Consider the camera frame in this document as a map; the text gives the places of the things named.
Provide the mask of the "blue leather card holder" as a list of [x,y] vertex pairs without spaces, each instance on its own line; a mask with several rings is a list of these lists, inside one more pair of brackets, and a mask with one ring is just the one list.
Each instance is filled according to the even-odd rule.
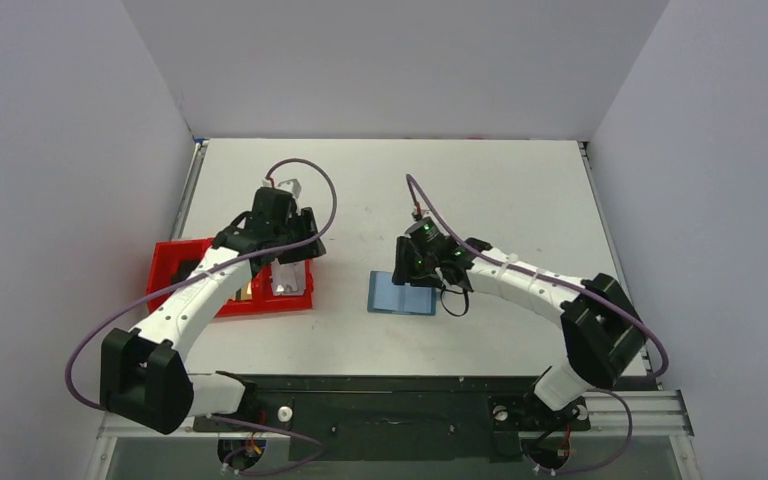
[[367,311],[394,315],[434,316],[437,293],[430,287],[396,285],[392,274],[371,271],[368,283]]

